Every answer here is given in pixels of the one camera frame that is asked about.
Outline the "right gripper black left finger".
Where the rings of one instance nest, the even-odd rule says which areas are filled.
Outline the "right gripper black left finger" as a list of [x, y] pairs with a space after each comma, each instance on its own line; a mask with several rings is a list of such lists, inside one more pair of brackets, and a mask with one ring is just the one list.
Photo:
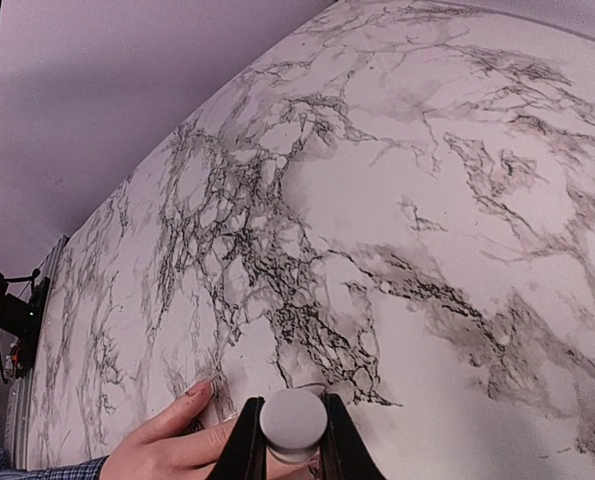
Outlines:
[[249, 398], [211, 471], [211, 480], [265, 480], [266, 439], [260, 426], [262, 397]]

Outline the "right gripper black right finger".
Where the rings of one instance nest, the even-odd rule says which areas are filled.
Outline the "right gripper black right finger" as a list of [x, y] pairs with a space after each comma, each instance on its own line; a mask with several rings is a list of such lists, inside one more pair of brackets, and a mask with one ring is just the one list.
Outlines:
[[320, 474], [327, 480], [385, 480], [366, 448], [341, 397], [325, 393], [328, 415], [320, 441]]

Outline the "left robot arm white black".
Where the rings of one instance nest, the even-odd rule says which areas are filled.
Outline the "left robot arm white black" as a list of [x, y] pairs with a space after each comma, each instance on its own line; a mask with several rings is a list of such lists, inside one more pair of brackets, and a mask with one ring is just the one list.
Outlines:
[[[39, 274], [38, 268], [27, 277], [5, 278], [0, 272], [0, 329], [21, 340], [34, 338], [39, 334], [46, 300], [46, 284], [35, 285], [35, 279]], [[8, 293], [11, 283], [21, 282], [31, 284], [31, 297], [28, 302]]]

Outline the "blue checked shirt forearm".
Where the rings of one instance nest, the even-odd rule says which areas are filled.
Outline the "blue checked shirt forearm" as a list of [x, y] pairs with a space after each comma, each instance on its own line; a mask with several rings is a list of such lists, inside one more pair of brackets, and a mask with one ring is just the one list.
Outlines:
[[97, 480], [107, 460], [100, 457], [76, 465], [69, 465], [43, 470], [13, 469], [0, 447], [0, 480]]

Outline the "person's bare hand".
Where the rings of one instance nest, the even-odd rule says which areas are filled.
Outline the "person's bare hand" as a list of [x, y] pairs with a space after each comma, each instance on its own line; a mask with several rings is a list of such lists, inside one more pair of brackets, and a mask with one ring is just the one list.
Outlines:
[[234, 419], [184, 434], [208, 406], [211, 379], [197, 382], [167, 408], [137, 427], [106, 458], [99, 478], [205, 479], [232, 433]]

